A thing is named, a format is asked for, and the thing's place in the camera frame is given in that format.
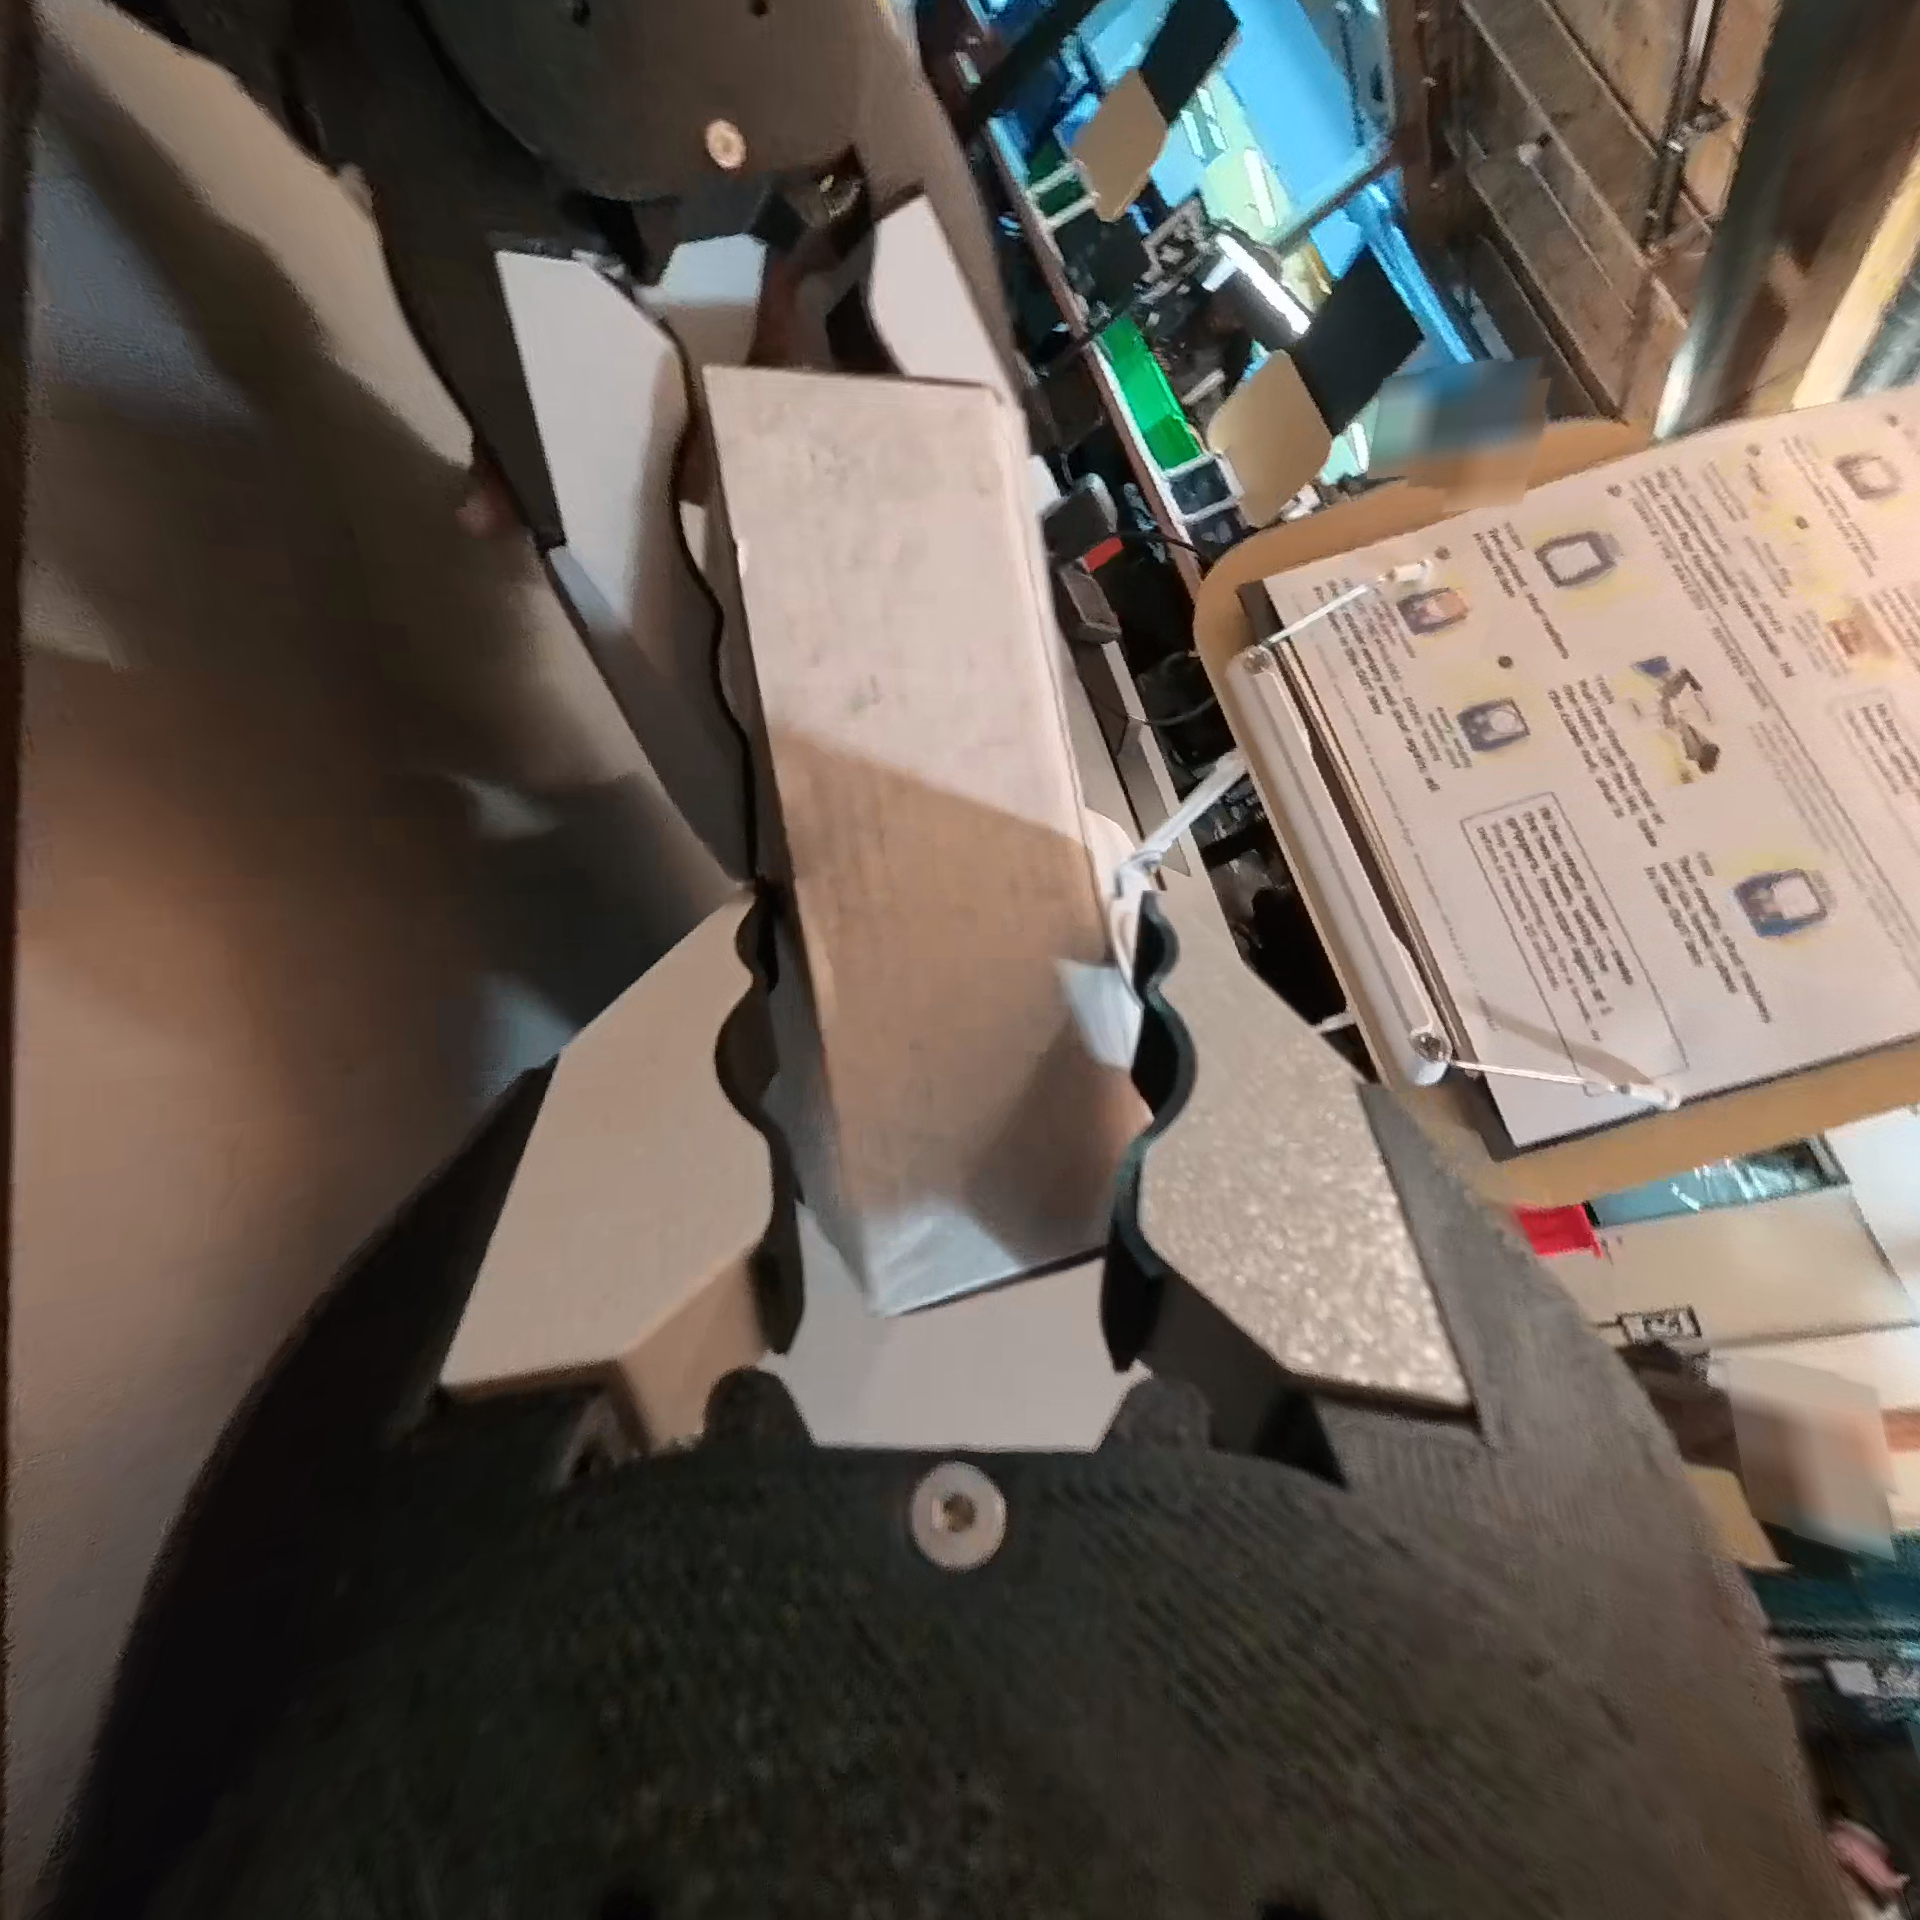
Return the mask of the grey desk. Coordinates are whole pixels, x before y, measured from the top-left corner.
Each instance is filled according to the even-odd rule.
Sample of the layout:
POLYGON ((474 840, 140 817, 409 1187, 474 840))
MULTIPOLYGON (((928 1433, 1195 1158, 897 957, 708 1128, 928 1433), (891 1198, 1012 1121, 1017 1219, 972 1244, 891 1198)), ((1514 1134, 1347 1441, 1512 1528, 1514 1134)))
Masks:
POLYGON ((33 188, 4 1913, 58 1873, 190 1489, 360 1244, 665 949, 558 617, 425 542, 446 470, 336 355, 346 198, 187 55, 48 5, 33 188))

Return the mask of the printed instruction sheet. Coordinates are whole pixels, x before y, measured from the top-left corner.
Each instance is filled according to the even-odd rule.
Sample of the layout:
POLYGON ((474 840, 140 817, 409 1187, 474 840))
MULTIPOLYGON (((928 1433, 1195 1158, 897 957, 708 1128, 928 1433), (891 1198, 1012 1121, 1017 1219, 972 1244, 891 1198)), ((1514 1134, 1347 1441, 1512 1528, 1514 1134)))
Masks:
POLYGON ((1512 1148, 1916 1040, 1916 385, 1262 591, 1512 1148))

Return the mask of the white cardboard mailer box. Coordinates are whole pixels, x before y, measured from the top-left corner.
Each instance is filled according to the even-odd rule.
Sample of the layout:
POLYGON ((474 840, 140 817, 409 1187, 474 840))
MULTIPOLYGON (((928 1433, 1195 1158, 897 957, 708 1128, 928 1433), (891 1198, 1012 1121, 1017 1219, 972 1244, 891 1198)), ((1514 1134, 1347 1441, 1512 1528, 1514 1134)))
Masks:
POLYGON ((910 377, 719 367, 704 399, 803 1203, 890 1313, 1092 1260, 1140 1015, 1025 435, 910 377))

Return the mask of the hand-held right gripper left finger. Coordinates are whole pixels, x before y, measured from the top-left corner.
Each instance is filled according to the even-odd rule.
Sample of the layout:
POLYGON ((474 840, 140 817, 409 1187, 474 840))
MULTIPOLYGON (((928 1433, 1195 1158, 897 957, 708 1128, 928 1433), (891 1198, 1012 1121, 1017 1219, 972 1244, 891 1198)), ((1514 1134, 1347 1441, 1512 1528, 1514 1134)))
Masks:
POLYGON ((450 1396, 708 1396, 786 1352, 800 1195, 761 901, 723 901, 558 1056, 441 1365, 450 1396))

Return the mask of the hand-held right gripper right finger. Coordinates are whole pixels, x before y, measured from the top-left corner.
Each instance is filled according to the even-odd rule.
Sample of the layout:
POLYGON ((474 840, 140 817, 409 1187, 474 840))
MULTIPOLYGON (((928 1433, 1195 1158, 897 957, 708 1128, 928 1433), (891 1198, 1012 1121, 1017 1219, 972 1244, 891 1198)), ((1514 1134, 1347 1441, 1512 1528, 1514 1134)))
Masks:
POLYGON ((1375 1087, 1241 959, 1212 894, 1148 894, 1103 1335, 1214 1409, 1288 1384, 1403 1409, 1473 1389, 1387 1166, 1375 1087))

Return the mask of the silver ventilation duct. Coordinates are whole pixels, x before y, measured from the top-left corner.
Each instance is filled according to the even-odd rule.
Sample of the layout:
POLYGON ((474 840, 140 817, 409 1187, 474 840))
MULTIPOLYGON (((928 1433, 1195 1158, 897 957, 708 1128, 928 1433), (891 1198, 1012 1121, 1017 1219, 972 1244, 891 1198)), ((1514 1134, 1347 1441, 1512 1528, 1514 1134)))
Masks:
POLYGON ((1916 383, 1918 5, 1775 5, 1658 440, 1916 383))

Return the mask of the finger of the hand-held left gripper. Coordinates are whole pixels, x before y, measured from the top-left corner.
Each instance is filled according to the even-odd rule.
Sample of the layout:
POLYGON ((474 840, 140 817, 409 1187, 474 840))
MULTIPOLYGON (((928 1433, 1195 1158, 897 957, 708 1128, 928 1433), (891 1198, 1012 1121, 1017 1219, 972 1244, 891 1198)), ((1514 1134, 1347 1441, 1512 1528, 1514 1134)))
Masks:
POLYGON ((1008 349, 970 288, 932 204, 916 193, 890 207, 872 238, 864 301, 879 342, 900 377, 1017 398, 1008 349))
POLYGON ((746 883, 750 757, 723 693, 723 612, 681 515, 681 342, 584 260, 511 252, 496 272, 560 512, 544 573, 665 800, 746 883))

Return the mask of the white document stand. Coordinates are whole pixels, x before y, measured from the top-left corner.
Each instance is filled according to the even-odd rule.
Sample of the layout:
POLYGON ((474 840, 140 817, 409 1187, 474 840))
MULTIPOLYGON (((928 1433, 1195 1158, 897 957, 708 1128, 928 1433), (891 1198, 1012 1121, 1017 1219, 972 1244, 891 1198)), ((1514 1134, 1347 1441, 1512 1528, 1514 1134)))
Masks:
MULTIPOLYGON (((1530 489, 1649 448, 1655 444, 1643 448, 1618 425, 1555 425, 1544 435, 1530 489)), ((1274 569, 1328 559, 1347 537, 1398 537, 1457 515, 1464 512, 1454 512, 1435 487, 1395 485, 1255 534, 1203 581, 1192 628, 1233 732, 1231 768, 1248 777, 1265 805, 1385 1086, 1462 1157, 1474 1187, 1499 1204, 1522 1206, 1584 1203, 1695 1164, 1914 1109, 1916 1040, 1729 1094, 1680 1107, 1662 1101, 1618 1126, 1544 1148, 1516 1149, 1498 1136, 1489 1096, 1492 1067, 1471 1063, 1448 1045, 1426 966, 1409 944, 1409 926, 1358 824, 1350 780, 1308 716, 1298 671, 1280 663, 1283 635, 1268 621, 1262 591, 1274 569)))

